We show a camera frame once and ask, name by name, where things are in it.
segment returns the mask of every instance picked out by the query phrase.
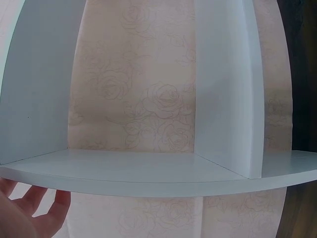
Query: white shelf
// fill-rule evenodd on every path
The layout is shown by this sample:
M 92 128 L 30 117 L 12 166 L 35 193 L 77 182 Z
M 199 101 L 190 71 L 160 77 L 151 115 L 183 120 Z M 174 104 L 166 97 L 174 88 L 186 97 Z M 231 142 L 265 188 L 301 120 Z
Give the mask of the white shelf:
M 87 150 L 63 150 L 13 162 L 0 166 L 0 174 L 38 186 L 100 195 L 212 196 L 316 180 L 317 155 L 301 151 L 267 155 L 260 179 L 245 178 L 194 154 Z

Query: corner shelf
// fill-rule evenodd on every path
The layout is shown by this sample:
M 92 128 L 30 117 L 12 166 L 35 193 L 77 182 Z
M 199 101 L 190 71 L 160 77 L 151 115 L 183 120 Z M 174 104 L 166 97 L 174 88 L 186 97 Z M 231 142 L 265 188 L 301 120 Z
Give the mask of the corner shelf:
M 252 0 L 196 0 L 194 154 L 68 150 L 84 6 L 85 0 L 23 5 L 0 91 L 0 177 L 136 197 L 234 194 L 317 179 L 315 153 L 264 153 L 264 79 Z
M 8 179 L 81 193 L 192 197 L 274 189 L 313 181 L 317 155 L 264 156 L 261 179 L 248 179 L 194 154 L 63 150 L 0 166 Z

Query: rose pattern wallpaper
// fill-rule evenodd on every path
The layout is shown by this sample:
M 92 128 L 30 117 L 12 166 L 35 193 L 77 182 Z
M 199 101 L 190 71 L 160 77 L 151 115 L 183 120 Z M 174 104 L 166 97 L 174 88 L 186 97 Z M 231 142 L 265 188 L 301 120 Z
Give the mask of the rose pattern wallpaper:
M 13 2 L 24 0 L 0 0 L 0 44 L 10 24 L 4 13 L 16 8 Z M 264 65 L 265 149 L 289 150 L 291 78 L 283 25 L 276 0 L 254 4 Z M 192 152 L 195 70 L 194 0 L 87 0 L 73 68 L 69 146 Z M 27 188 L 19 184 L 12 198 Z M 274 238 L 285 192 L 172 199 L 73 193 L 55 237 Z M 53 193 L 37 215 L 47 212 Z

